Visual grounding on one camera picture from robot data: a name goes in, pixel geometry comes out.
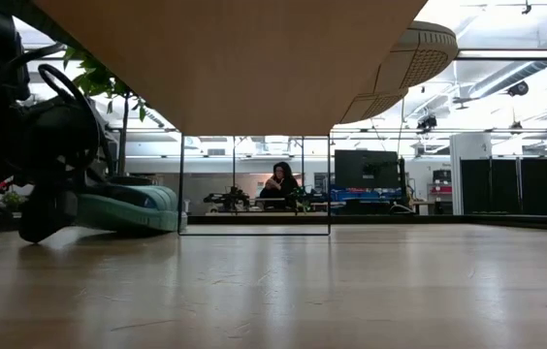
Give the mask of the ceiling light strip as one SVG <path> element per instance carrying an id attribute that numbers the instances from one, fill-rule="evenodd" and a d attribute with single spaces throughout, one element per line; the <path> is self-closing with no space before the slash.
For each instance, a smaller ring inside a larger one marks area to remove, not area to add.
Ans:
<path id="1" fill-rule="evenodd" d="M 547 48 L 461 48 L 455 59 L 460 61 L 547 61 Z"/>

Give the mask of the red shelving unit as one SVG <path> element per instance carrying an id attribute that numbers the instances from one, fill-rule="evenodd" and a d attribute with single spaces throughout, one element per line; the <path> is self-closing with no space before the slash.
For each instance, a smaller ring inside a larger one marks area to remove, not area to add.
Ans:
<path id="1" fill-rule="evenodd" d="M 428 200 L 433 215 L 450 215 L 453 211 L 453 186 L 450 170 L 434 170 L 428 184 Z"/>

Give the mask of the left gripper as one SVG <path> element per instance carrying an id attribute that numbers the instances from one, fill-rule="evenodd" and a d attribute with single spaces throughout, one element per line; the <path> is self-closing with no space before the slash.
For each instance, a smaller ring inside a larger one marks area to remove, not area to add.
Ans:
<path id="1" fill-rule="evenodd" d="M 32 106 L 11 107 L 11 167 L 17 186 L 36 185 L 21 207 L 19 236 L 38 243 L 74 224 L 80 185 L 101 141 L 97 112 L 86 100 L 53 97 Z M 149 204 L 144 192 L 124 185 L 100 183 L 83 194 L 128 204 Z"/>

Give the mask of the wooden shelf black metal frame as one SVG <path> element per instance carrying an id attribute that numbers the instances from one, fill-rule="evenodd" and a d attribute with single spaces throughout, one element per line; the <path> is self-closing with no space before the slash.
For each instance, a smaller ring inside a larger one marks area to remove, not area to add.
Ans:
<path id="1" fill-rule="evenodd" d="M 184 136 L 326 136 L 427 0 L 33 0 Z"/>

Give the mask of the blue bin row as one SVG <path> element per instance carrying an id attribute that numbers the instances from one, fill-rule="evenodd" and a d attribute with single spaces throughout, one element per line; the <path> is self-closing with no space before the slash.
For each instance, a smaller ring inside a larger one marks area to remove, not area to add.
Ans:
<path id="1" fill-rule="evenodd" d="M 366 201 L 366 202 L 391 202 L 402 199 L 402 191 L 398 190 L 332 190 L 330 192 L 332 202 Z"/>

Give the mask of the potted green tree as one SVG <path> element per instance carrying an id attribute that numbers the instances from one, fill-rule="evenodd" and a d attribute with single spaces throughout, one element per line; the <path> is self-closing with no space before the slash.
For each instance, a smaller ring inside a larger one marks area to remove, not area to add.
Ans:
<path id="1" fill-rule="evenodd" d="M 105 94 L 110 100 L 107 107 L 107 113 L 110 113 L 113 111 L 113 100 L 116 97 L 123 99 L 123 126 L 119 143 L 122 158 L 118 161 L 118 165 L 115 164 L 114 156 L 111 153 L 107 137 L 105 136 L 105 129 L 100 131 L 100 146 L 107 164 L 108 180 L 110 183 L 129 186 L 151 185 L 152 180 L 149 178 L 128 176 L 124 172 L 124 151 L 129 111 L 137 110 L 140 121 L 143 121 L 148 113 L 149 104 L 88 51 L 66 46 L 62 60 L 64 69 L 67 68 L 72 60 L 80 60 L 79 68 L 83 69 L 83 72 L 73 79 L 73 84 L 83 92 L 84 97 L 88 101 L 91 101 L 93 96 Z"/>

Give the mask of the black round ceiling lamp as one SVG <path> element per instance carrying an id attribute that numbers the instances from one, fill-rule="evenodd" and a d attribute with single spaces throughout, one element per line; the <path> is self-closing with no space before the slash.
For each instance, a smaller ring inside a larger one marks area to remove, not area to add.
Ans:
<path id="1" fill-rule="evenodd" d="M 524 81 L 520 81 L 512 86 L 510 86 L 506 92 L 509 96 L 524 96 L 530 91 L 529 85 Z"/>

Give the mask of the white rubber slide sandal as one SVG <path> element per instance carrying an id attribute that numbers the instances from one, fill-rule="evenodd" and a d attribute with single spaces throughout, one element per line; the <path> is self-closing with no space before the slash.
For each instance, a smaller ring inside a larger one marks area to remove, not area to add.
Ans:
<path id="1" fill-rule="evenodd" d="M 407 88 L 356 96 L 347 108 L 339 124 L 358 122 L 377 116 L 402 100 Z"/>
<path id="2" fill-rule="evenodd" d="M 456 34 L 448 27 L 413 21 L 383 61 L 397 88 L 407 88 L 434 78 L 458 53 Z"/>

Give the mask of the person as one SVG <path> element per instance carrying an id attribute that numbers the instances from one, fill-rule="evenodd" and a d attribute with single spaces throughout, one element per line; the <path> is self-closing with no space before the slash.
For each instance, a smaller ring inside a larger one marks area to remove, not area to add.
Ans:
<path id="1" fill-rule="evenodd" d="M 289 164 L 278 162 L 273 166 L 273 175 L 265 182 L 259 198 L 264 200 L 264 209 L 295 209 L 297 204 L 293 194 L 298 188 Z"/>

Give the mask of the small potted plant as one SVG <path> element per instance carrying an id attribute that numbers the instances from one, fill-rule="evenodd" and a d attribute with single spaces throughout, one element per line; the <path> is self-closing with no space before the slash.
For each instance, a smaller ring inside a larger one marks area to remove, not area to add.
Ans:
<path id="1" fill-rule="evenodd" d="M 5 192 L 1 197 L 1 203 L 11 212 L 20 211 L 21 206 L 27 201 L 25 196 L 15 191 Z"/>

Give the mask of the black monitor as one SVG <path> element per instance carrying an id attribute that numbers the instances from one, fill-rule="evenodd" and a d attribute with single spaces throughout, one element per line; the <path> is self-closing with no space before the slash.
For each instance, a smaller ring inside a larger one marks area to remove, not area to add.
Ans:
<path id="1" fill-rule="evenodd" d="M 399 159 L 394 151 L 336 150 L 335 184 L 343 188 L 397 188 Z"/>

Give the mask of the black partition panels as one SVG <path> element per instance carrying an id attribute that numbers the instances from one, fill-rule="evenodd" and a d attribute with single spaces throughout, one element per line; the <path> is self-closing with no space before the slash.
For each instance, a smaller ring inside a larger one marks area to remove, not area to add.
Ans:
<path id="1" fill-rule="evenodd" d="M 463 214 L 547 215 L 547 157 L 460 162 Z"/>

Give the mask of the white pillar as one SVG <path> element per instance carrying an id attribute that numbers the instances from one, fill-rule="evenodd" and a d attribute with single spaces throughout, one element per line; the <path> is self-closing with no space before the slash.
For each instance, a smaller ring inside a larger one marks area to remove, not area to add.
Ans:
<path id="1" fill-rule="evenodd" d="M 449 142 L 453 214 L 463 215 L 461 160 L 490 158 L 492 156 L 491 135 L 488 133 L 460 133 L 452 135 Z"/>

